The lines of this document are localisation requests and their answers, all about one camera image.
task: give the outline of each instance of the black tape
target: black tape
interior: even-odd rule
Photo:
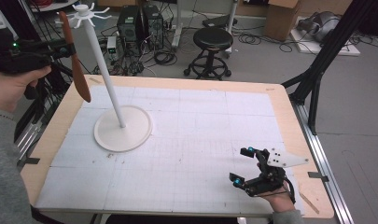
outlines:
[[[320,178],[323,182],[329,182],[329,178],[326,175],[322,175],[318,172],[308,172],[310,178]]]
[[[38,164],[40,161],[39,158],[26,158],[25,160],[25,164],[33,164],[33,165],[36,165]]]

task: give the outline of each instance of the human hand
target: human hand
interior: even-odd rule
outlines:
[[[281,187],[280,189],[276,189],[274,191],[259,194],[261,198],[267,200],[267,202],[270,203],[270,206],[274,210],[274,212],[280,213],[296,210],[286,190],[287,182],[285,182],[284,184],[285,187]]]
[[[0,109],[13,112],[26,86],[35,87],[37,81],[51,71],[50,66],[21,74],[0,73]]]

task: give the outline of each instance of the propeller blade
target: propeller blade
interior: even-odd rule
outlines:
[[[62,11],[59,12],[60,20],[63,23],[63,35],[66,41],[66,44],[74,44],[72,32],[69,27],[69,21],[66,17],[66,14]],[[80,94],[80,96],[87,102],[91,101],[91,94],[89,86],[87,85],[86,78],[84,78],[83,71],[81,70],[80,62],[78,60],[77,53],[71,56],[72,58],[72,73],[73,81],[75,82],[75,87]]]

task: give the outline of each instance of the sleeve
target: sleeve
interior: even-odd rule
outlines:
[[[0,117],[0,223],[33,223],[25,185],[17,168],[16,123]]]
[[[273,224],[304,224],[300,210],[273,213]]]

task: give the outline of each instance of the black stool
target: black stool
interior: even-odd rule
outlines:
[[[189,65],[189,68],[184,71],[184,75],[188,76],[192,71],[197,74],[197,79],[201,77],[210,78],[210,75],[221,80],[223,76],[231,76],[231,71],[227,67],[226,63],[215,57],[219,51],[228,49],[232,45],[232,36],[229,32],[214,28],[202,28],[201,30],[195,32],[193,37],[194,43],[200,47],[203,51],[197,56],[194,61]],[[204,51],[208,51],[208,55],[203,55]],[[198,60],[206,58],[206,64],[196,63]],[[213,65],[214,60],[221,62],[221,65]]]

